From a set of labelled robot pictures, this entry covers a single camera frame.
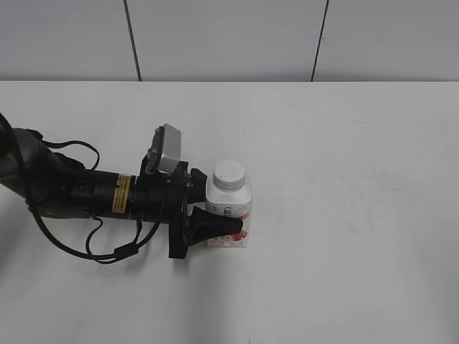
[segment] yellow label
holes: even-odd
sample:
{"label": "yellow label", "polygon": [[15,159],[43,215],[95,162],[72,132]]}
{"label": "yellow label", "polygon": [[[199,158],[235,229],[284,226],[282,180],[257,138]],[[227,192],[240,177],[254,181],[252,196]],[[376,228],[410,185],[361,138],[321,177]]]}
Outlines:
{"label": "yellow label", "polygon": [[113,213],[124,214],[126,212],[130,184],[131,176],[118,174],[118,182],[116,183],[115,195],[113,196]]}

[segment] product label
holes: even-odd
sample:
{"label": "product label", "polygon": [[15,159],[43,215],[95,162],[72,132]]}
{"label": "product label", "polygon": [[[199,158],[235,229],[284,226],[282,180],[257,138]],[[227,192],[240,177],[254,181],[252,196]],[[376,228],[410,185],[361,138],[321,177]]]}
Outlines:
{"label": "product label", "polygon": [[247,244],[247,235],[250,228],[249,205],[231,205],[218,207],[214,204],[206,204],[206,210],[222,216],[235,217],[242,220],[242,230],[239,234],[224,235],[207,240],[207,246],[212,247],[245,247]]}
{"label": "product label", "polygon": [[129,186],[131,184],[131,176],[118,174],[118,181],[113,196],[112,212],[124,214],[126,212],[126,204],[128,203]]}

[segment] wire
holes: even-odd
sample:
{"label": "wire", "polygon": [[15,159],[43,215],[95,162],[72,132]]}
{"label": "wire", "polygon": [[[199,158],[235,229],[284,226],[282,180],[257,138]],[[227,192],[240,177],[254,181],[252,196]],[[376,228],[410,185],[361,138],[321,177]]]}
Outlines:
{"label": "wire", "polygon": [[[92,219],[93,219],[93,220],[96,220],[96,221],[99,221],[100,223],[99,223],[99,225],[98,225],[97,227],[95,227],[95,228],[89,233],[89,235],[87,236],[86,242],[85,242],[85,248],[86,248],[87,254],[89,254],[89,255],[91,255],[91,256],[94,257],[94,254],[91,252],[91,249],[90,249],[90,247],[89,247],[89,243],[90,243],[91,238],[93,237],[93,235],[103,226],[103,221],[102,221],[102,219],[100,219],[100,218],[98,218],[98,217],[96,217],[96,216],[93,216]],[[103,260],[101,260],[101,259],[96,259],[96,258],[94,258],[94,260],[95,260],[97,263],[100,263],[100,264],[111,264],[111,263],[114,263],[114,262],[118,262],[120,259],[117,260],[116,258],[114,258],[113,260],[110,260],[110,261],[108,261],[108,262],[103,261]]]}
{"label": "wire", "polygon": [[[14,133],[13,128],[10,126],[8,120],[6,120],[6,118],[1,113],[0,113],[0,124],[4,128],[5,133],[11,138],[11,142],[12,142],[13,150],[14,150],[14,157],[16,158],[16,163],[17,163],[17,167],[18,167],[18,172],[19,172],[19,175],[22,178],[25,199],[26,199],[27,203],[29,204],[29,210],[32,213],[32,216],[34,217],[34,219],[35,219],[38,227],[42,231],[43,235],[45,235],[46,238],[48,240],[50,240],[57,248],[61,249],[62,251],[66,252],[68,254],[71,254],[73,256],[76,256],[76,257],[79,257],[79,258],[82,258],[82,259],[95,260],[96,262],[97,261],[105,261],[105,260],[112,259],[109,262],[101,262],[101,264],[111,264],[111,263],[114,263],[114,262],[118,262],[119,260],[122,260],[123,257],[120,258],[115,253],[112,253],[112,254],[92,254],[92,253],[90,253],[90,251],[89,251],[89,253],[83,253],[83,252],[77,251],[76,249],[72,249],[71,247],[68,247],[67,245],[63,244],[54,235],[52,235],[52,233],[49,231],[49,229],[44,224],[43,219],[42,219],[41,215],[38,212],[37,204],[36,204],[36,202],[34,200],[32,192],[31,192],[29,178],[28,178],[28,175],[27,175],[27,172],[26,172],[26,168],[25,168],[25,165],[24,165],[24,158],[22,156],[22,152],[21,152],[21,149],[19,147],[19,142],[17,140],[16,134]],[[155,224],[153,225],[152,229],[147,234],[145,239],[143,239],[139,244],[136,245],[137,249],[140,249],[143,245],[145,245],[151,239],[151,237],[155,234],[156,230],[159,227],[159,224],[161,223],[161,221],[162,221],[162,219],[164,217],[164,213],[165,213],[165,210],[166,210],[166,203],[167,203],[167,192],[164,193],[160,214],[159,214]],[[90,236],[88,236],[89,240],[94,235],[94,233],[103,225],[102,220],[99,219],[99,218],[97,218],[97,219],[98,219],[98,221],[100,221],[100,225],[96,229],[93,229],[93,231],[90,233]]]}
{"label": "wire", "polygon": [[317,50],[316,50],[316,58],[314,59],[313,72],[311,73],[311,82],[314,81],[314,76],[316,75],[318,51],[321,49],[321,42],[322,42],[322,36],[323,36],[323,28],[325,27],[325,19],[326,19],[326,17],[327,17],[328,4],[329,4],[329,2],[330,2],[330,0],[326,0],[326,3],[325,3],[325,11],[323,11],[321,33],[320,33],[319,36],[318,36],[318,43],[317,43]]}
{"label": "wire", "polygon": [[140,219],[140,217],[137,219],[136,223],[137,223],[136,237],[134,238],[132,242],[135,242],[137,244],[138,238],[141,235],[141,231],[142,231],[142,220]]}
{"label": "wire", "polygon": [[99,160],[100,160],[99,151],[95,149],[93,146],[91,146],[89,143],[86,143],[84,141],[78,141],[78,140],[71,140],[71,141],[66,141],[66,142],[61,142],[61,143],[53,143],[53,142],[48,142],[45,140],[42,140],[42,142],[44,143],[45,146],[47,146],[48,148],[52,148],[52,149],[61,149],[69,145],[82,145],[83,147],[86,147],[92,150],[98,156],[97,160],[94,163],[94,166],[91,168],[91,171],[94,171],[99,165]]}

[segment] white bottle cap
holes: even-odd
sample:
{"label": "white bottle cap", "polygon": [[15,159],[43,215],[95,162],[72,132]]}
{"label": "white bottle cap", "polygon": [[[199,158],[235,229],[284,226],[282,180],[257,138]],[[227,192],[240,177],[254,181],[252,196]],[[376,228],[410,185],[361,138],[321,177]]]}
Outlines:
{"label": "white bottle cap", "polygon": [[214,168],[214,184],[224,191],[236,191],[245,184],[245,170],[236,161],[219,161]]}

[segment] black cable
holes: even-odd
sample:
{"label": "black cable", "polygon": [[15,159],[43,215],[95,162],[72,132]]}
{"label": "black cable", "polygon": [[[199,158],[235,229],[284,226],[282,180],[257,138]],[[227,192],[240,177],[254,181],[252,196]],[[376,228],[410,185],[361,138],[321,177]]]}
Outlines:
{"label": "black cable", "polygon": [[[102,221],[101,218],[98,218],[98,217],[96,217],[96,216],[93,216],[92,219],[93,219],[93,220],[96,220],[96,221],[99,221],[100,223],[99,223],[99,225],[98,225],[97,227],[95,227],[95,228],[89,233],[89,235],[87,236],[86,242],[85,242],[85,248],[86,248],[87,254],[89,254],[89,255],[91,255],[91,256],[94,257],[94,254],[93,254],[93,253],[91,252],[91,250],[90,250],[89,243],[90,243],[91,238],[93,237],[93,235],[103,226],[103,221]],[[111,264],[111,263],[114,263],[114,262],[117,262],[117,261],[118,261],[118,260],[116,260],[116,258],[113,259],[113,260],[110,260],[110,261],[108,261],[108,262],[107,262],[107,261],[103,261],[103,260],[101,260],[101,259],[96,259],[96,258],[94,258],[94,260],[95,260],[97,263],[100,263],[100,264]]]}
{"label": "black cable", "polygon": [[316,58],[314,59],[314,67],[313,67],[313,72],[311,73],[311,82],[314,81],[314,76],[316,75],[316,67],[317,67],[317,59],[318,59],[318,51],[321,49],[321,42],[322,42],[322,35],[323,35],[323,28],[325,27],[325,19],[327,17],[327,12],[328,12],[328,3],[330,0],[326,0],[325,3],[325,11],[323,12],[323,18],[322,18],[322,27],[321,27],[321,33],[318,36],[318,43],[317,43],[317,50],[316,50]]}
{"label": "black cable", "polygon": [[137,244],[138,238],[141,235],[141,231],[142,231],[142,220],[138,218],[136,221],[136,224],[137,224],[136,237],[134,238],[132,242],[135,242]]}
{"label": "black cable", "polygon": [[[26,168],[25,168],[25,165],[24,165],[24,158],[22,157],[22,152],[21,152],[21,149],[19,147],[19,142],[18,142],[18,140],[16,138],[16,134],[14,133],[13,128],[10,126],[8,120],[6,120],[6,118],[1,113],[0,113],[0,124],[4,128],[5,133],[11,139],[11,142],[13,144],[14,157],[16,158],[16,163],[18,165],[19,175],[22,178],[25,199],[26,199],[27,203],[29,204],[29,210],[32,213],[32,216],[34,217],[34,219],[35,219],[38,227],[42,231],[43,235],[45,235],[46,238],[48,240],[50,240],[57,248],[61,249],[62,251],[66,252],[68,254],[71,254],[73,256],[76,256],[76,257],[79,257],[79,258],[82,258],[82,259],[95,260],[95,261],[103,261],[103,260],[113,259],[113,260],[111,260],[109,262],[103,262],[101,264],[111,264],[111,263],[117,262],[119,260],[122,260],[124,257],[120,258],[120,256],[115,254],[115,252],[112,253],[112,254],[89,254],[89,253],[83,253],[83,252],[77,251],[76,249],[72,249],[71,247],[68,247],[67,245],[63,244],[54,235],[52,235],[52,233],[49,231],[49,229],[44,224],[43,219],[42,219],[41,215],[38,212],[37,204],[36,204],[36,202],[34,200],[34,197],[32,195],[31,188],[30,188],[30,185],[29,185],[29,178],[27,176]],[[161,223],[161,221],[162,221],[162,219],[164,217],[165,210],[166,210],[166,203],[167,203],[167,196],[166,195],[167,195],[167,192],[165,192],[165,194],[164,194],[162,205],[161,205],[161,211],[160,211],[160,214],[159,214],[155,224],[153,225],[152,229],[147,234],[147,236],[139,244],[136,245],[137,249],[140,249],[143,245],[145,245],[151,239],[151,237],[155,234],[156,230],[158,229],[159,224]],[[100,220],[101,224],[95,230],[93,230],[91,232],[92,235],[90,234],[90,238],[102,226],[102,224],[103,224],[102,220],[101,219],[99,219],[99,220]]]}
{"label": "black cable", "polygon": [[86,143],[84,141],[78,141],[78,140],[71,140],[71,141],[66,141],[66,142],[61,142],[61,143],[53,143],[53,142],[48,142],[45,140],[42,140],[42,142],[44,143],[45,146],[47,146],[48,148],[52,148],[52,149],[61,149],[69,145],[82,145],[83,147],[86,147],[92,150],[98,156],[97,160],[94,163],[94,166],[91,168],[91,171],[94,171],[99,165],[99,160],[100,160],[99,151],[95,149],[93,146],[91,146],[89,143]]}
{"label": "black cable", "polygon": [[138,65],[136,42],[134,41],[134,33],[132,32],[131,16],[129,15],[128,2],[127,0],[123,0],[123,3],[124,12],[126,13],[126,21],[128,22],[129,39],[131,40],[132,53],[134,55],[134,64],[136,65],[137,81],[142,81],[141,68]]}

